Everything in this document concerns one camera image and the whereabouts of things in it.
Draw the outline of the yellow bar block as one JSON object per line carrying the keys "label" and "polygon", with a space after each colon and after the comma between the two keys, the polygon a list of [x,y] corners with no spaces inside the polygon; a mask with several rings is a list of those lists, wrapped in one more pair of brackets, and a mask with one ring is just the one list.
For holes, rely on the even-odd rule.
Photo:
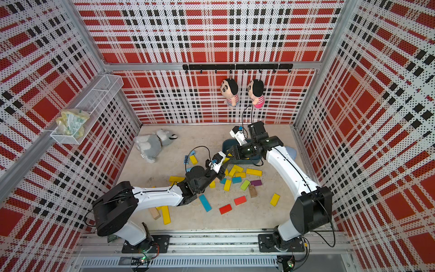
{"label": "yellow bar block", "polygon": [[189,159],[190,159],[190,161],[191,161],[191,163],[192,163],[193,165],[198,164],[198,160],[197,160],[197,158],[196,158],[195,155],[190,155],[190,156],[189,156]]}

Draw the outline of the large yellow block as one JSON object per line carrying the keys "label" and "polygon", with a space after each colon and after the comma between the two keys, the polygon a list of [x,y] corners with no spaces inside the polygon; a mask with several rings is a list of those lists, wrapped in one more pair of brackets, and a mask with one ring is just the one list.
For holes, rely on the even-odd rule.
{"label": "large yellow block", "polygon": [[185,180],[185,177],[179,177],[179,176],[171,176],[169,178],[169,182],[172,182],[172,183],[178,183],[178,182],[182,182],[184,180]]}

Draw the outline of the red block left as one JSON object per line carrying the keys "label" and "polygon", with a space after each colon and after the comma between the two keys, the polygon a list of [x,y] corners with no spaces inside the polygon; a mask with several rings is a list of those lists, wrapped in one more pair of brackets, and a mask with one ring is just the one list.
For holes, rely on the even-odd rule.
{"label": "red block left", "polygon": [[227,205],[225,205],[225,206],[223,206],[223,207],[221,207],[221,208],[219,209],[219,212],[220,212],[221,215],[226,214],[226,213],[228,213],[228,212],[230,212],[230,211],[232,211],[232,206],[231,206],[231,204],[227,204]]}

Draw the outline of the long teal block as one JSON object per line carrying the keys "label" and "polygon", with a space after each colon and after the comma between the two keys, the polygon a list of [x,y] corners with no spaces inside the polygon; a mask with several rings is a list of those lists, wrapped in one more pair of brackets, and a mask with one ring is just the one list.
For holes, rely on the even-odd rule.
{"label": "long teal block", "polygon": [[200,195],[200,196],[199,196],[199,200],[200,200],[202,206],[204,207],[204,209],[205,209],[205,211],[206,211],[207,213],[210,212],[210,211],[212,210],[212,207],[211,207],[211,205],[210,205],[210,203],[209,203],[209,201],[207,200],[207,198],[206,198],[205,195],[203,195],[203,194]]}

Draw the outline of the dark teal plastic bin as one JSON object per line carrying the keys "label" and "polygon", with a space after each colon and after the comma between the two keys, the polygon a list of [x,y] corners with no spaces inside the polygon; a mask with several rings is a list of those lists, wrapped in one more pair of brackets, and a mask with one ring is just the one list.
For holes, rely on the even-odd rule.
{"label": "dark teal plastic bin", "polygon": [[[234,138],[226,139],[222,144],[222,152],[227,153],[234,145],[239,145],[236,139]],[[253,156],[250,159],[233,160],[232,162],[234,164],[258,164],[261,162],[261,160],[262,157],[258,155],[258,156]]]}

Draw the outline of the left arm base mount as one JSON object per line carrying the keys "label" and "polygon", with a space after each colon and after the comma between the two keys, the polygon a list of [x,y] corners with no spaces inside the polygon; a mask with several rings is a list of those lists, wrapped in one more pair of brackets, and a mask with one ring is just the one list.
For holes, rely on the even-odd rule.
{"label": "left arm base mount", "polygon": [[122,247],[124,254],[167,253],[171,235],[154,235],[152,240],[145,239],[137,245],[131,245],[125,241]]}

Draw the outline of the grey plush husky toy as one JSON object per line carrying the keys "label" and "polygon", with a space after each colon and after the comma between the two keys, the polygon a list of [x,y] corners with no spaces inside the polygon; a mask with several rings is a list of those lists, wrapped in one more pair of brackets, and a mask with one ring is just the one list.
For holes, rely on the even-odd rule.
{"label": "grey plush husky toy", "polygon": [[171,145],[177,138],[171,131],[160,129],[152,134],[135,137],[134,144],[147,163],[155,163],[162,148]]}

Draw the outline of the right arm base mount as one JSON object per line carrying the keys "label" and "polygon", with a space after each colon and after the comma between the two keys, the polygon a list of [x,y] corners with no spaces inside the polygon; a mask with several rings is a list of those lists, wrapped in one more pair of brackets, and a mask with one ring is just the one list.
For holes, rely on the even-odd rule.
{"label": "right arm base mount", "polygon": [[304,252],[305,246],[302,238],[297,236],[284,241],[277,232],[258,235],[259,251],[262,253],[294,253]]}

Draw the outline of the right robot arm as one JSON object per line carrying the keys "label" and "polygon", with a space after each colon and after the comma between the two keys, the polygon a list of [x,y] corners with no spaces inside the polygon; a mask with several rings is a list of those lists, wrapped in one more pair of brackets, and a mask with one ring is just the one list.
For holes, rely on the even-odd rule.
{"label": "right robot arm", "polygon": [[333,194],[330,189],[321,187],[306,175],[283,142],[277,136],[268,135],[262,121],[248,125],[248,130],[250,142],[246,140],[242,126],[235,126],[230,131],[238,144],[232,146],[229,153],[236,160],[260,155],[280,174],[295,197],[289,220],[276,227],[276,242],[283,244],[325,224],[332,224]]}

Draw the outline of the blue striped block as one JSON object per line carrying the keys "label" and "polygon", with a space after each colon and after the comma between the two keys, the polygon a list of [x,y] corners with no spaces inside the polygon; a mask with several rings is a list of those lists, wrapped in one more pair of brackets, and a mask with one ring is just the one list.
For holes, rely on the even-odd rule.
{"label": "blue striped block", "polygon": [[186,155],[185,157],[184,157],[184,165],[187,165],[187,164],[189,164],[189,156],[188,155]]}

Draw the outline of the purple block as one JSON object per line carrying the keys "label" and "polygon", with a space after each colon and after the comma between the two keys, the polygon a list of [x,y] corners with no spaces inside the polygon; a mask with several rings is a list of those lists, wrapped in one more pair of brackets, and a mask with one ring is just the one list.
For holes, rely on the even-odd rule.
{"label": "purple block", "polygon": [[262,180],[253,180],[250,182],[251,185],[255,186],[255,187],[259,187],[262,186]]}

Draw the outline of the red block right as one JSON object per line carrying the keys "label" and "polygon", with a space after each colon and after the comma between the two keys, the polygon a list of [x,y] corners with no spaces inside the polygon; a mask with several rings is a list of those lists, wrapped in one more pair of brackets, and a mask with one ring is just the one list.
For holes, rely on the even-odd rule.
{"label": "red block right", "polygon": [[234,204],[235,204],[236,206],[241,205],[241,204],[244,204],[244,203],[246,203],[246,202],[247,202],[247,198],[246,198],[245,196],[238,197],[238,198],[235,198],[235,199],[234,199]]}

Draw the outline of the light blue alarm clock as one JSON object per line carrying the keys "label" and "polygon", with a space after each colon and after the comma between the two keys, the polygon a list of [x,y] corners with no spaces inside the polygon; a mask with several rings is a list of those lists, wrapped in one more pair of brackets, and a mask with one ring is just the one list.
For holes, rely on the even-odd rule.
{"label": "light blue alarm clock", "polygon": [[286,152],[288,153],[288,155],[290,156],[290,158],[292,158],[292,160],[296,160],[297,157],[297,150],[292,148],[292,147],[285,147]]}

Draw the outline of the natural wood block near-left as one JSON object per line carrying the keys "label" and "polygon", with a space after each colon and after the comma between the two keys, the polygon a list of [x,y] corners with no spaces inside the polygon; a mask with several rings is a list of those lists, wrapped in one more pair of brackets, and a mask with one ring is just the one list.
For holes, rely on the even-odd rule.
{"label": "natural wood block near-left", "polygon": [[161,217],[160,212],[158,211],[158,209],[156,207],[149,208],[149,212],[155,221]]}

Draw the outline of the long yellow block near-left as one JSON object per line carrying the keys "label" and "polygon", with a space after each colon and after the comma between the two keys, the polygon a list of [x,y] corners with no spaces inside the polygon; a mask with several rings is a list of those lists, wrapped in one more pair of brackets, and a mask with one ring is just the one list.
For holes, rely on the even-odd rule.
{"label": "long yellow block near-left", "polygon": [[169,207],[168,206],[162,206],[162,216],[163,216],[163,222],[164,225],[168,225],[171,223],[171,216],[169,213]]}

